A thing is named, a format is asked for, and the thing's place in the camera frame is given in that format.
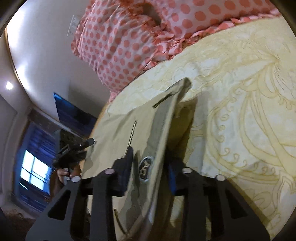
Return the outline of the person's left hand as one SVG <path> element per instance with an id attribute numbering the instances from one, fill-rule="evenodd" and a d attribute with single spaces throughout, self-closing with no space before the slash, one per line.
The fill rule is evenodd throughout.
<path id="1" fill-rule="evenodd" d="M 81 180 L 81 168 L 80 165 L 76 165 L 73 168 L 63 168 L 57 170 L 57 175 L 59 181 L 66 185 L 68 181 L 73 183 L 79 182 Z"/>

